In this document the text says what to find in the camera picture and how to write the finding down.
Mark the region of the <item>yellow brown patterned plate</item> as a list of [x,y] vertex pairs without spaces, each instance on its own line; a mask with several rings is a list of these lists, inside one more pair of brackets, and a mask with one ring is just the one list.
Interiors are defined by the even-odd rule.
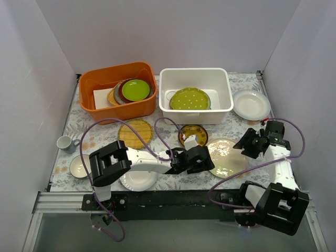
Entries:
[[184,138],[194,135],[196,136],[196,141],[200,146],[205,146],[208,142],[208,133],[207,131],[198,124],[188,124],[181,128],[182,132],[178,133],[178,140],[182,146],[184,146]]

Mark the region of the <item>cream plate with twig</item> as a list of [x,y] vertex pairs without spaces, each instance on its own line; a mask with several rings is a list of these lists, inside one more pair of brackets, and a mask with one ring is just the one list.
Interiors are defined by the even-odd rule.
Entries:
[[222,179],[245,170],[248,166],[247,158],[234,149],[235,141],[228,138],[212,139],[207,143],[209,154],[215,167],[210,172]]

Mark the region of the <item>green polka dot plate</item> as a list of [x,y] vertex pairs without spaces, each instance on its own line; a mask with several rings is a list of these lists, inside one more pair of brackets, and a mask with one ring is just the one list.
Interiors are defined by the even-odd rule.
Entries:
[[198,88],[178,90],[170,99],[172,110],[206,110],[205,92]]

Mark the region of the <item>white watermelon pattern plate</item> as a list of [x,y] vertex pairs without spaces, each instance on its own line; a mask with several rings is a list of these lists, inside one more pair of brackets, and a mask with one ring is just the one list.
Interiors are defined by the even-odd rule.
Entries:
[[211,99],[207,93],[204,94],[205,96],[205,101],[206,101],[206,110],[211,109]]

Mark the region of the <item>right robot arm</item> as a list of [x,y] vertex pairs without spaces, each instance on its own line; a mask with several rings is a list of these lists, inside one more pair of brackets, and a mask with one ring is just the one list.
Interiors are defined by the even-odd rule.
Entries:
[[285,140],[285,119],[263,120],[263,128],[249,128],[234,145],[241,154],[256,159],[263,154],[270,184],[265,187],[252,181],[240,186],[236,197],[242,208],[254,208],[253,222],[293,236],[309,204],[307,193],[299,189],[291,167],[291,146]]

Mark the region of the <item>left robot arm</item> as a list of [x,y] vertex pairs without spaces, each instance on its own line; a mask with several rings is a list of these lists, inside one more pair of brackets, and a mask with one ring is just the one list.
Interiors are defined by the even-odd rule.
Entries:
[[93,203],[98,209],[111,206],[111,184],[126,172],[145,171],[159,174],[188,174],[209,171],[215,167],[207,146],[188,150],[173,148],[164,152],[140,151],[127,147],[122,140],[108,144],[89,155]]

